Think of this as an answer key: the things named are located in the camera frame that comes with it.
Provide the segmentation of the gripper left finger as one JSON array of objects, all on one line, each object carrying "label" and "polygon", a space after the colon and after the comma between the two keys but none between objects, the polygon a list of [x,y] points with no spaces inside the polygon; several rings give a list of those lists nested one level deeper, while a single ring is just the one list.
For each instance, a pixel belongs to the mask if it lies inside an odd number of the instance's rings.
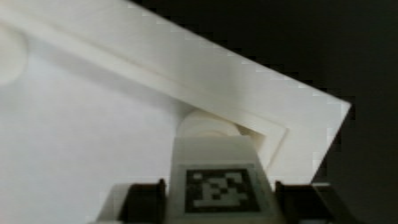
[{"label": "gripper left finger", "polygon": [[163,179],[152,183],[117,184],[109,189],[93,224],[163,224],[165,188]]}]

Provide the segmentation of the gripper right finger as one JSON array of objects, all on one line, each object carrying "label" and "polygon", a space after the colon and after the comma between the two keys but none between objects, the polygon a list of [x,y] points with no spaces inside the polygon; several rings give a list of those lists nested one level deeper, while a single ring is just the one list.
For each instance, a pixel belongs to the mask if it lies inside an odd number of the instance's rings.
[{"label": "gripper right finger", "polygon": [[285,224],[355,224],[355,217],[328,183],[275,182],[275,196]]}]

